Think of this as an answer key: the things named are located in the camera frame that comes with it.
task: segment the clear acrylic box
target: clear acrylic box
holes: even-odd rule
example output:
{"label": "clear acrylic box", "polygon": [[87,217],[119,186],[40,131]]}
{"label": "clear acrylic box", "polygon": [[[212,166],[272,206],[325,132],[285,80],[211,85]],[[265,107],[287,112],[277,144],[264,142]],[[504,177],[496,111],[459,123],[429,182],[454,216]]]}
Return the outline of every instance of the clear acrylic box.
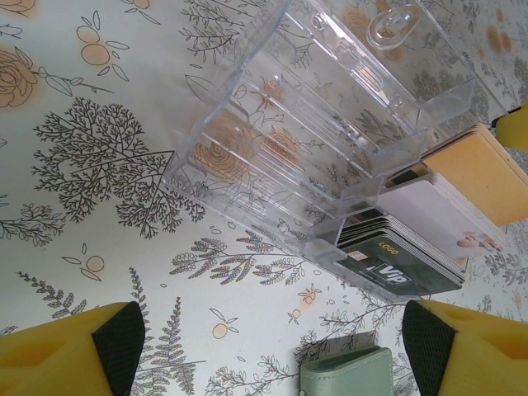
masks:
{"label": "clear acrylic box", "polygon": [[[346,257],[335,247],[342,226],[375,205],[385,176],[472,114],[474,73],[414,1],[370,15],[342,0],[268,0],[237,37],[216,59],[214,89],[200,92],[194,127],[172,132],[176,155],[163,182],[376,291],[336,263]],[[438,50],[419,48],[424,37]],[[309,69],[297,67],[298,38],[317,51]],[[408,62],[402,49],[423,59]],[[430,73],[449,65],[456,77],[429,97],[413,84],[424,65]],[[314,76],[338,80],[343,93],[311,87]]]}

